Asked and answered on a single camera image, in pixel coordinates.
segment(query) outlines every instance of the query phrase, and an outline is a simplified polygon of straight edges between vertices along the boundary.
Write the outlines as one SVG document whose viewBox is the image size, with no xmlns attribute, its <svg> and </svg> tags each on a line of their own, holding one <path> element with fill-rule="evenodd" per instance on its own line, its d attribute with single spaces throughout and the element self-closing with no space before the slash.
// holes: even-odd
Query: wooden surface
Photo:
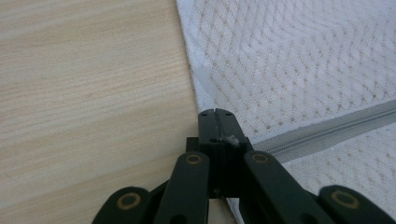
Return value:
<svg viewBox="0 0 396 224">
<path fill-rule="evenodd" d="M 0 2 L 0 223 L 91 223 L 154 189 L 196 113 L 176 1 Z"/>
</svg>

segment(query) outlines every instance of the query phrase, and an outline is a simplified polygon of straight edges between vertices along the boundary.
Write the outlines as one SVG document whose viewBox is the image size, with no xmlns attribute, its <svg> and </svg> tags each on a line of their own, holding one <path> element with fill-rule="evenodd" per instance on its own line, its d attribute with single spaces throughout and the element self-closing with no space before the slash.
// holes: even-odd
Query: zipper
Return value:
<svg viewBox="0 0 396 224">
<path fill-rule="evenodd" d="M 396 122 L 396 100 L 283 133 L 253 147 L 269 152 L 279 161 L 286 162 L 316 153 L 393 122 Z"/>
</svg>

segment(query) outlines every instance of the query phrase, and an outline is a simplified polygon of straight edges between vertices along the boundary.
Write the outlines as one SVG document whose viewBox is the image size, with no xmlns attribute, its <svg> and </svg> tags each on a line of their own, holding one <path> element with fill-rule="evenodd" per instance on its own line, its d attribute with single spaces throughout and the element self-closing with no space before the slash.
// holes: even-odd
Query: white mesh fabric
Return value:
<svg viewBox="0 0 396 224">
<path fill-rule="evenodd" d="M 314 194 L 342 185 L 362 193 L 396 220 L 396 123 L 358 135 L 310 156 L 282 165 Z M 231 201 L 243 223 L 238 201 Z"/>
<path fill-rule="evenodd" d="M 200 111 L 252 143 L 396 99 L 396 1 L 177 0 Z"/>
</svg>

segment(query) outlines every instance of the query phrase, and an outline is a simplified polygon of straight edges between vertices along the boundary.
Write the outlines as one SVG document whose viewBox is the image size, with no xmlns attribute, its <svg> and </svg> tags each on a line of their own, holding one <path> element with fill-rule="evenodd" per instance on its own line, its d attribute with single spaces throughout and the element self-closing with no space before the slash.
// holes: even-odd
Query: black plastic arm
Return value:
<svg viewBox="0 0 396 224">
<path fill-rule="evenodd" d="M 169 181 L 152 192 L 118 190 L 93 223 L 205 224 L 209 198 L 239 198 L 247 224 L 396 224 L 355 190 L 305 191 L 274 156 L 253 150 L 231 112 L 206 110 L 198 125 L 199 137 L 187 138 Z"/>
</svg>

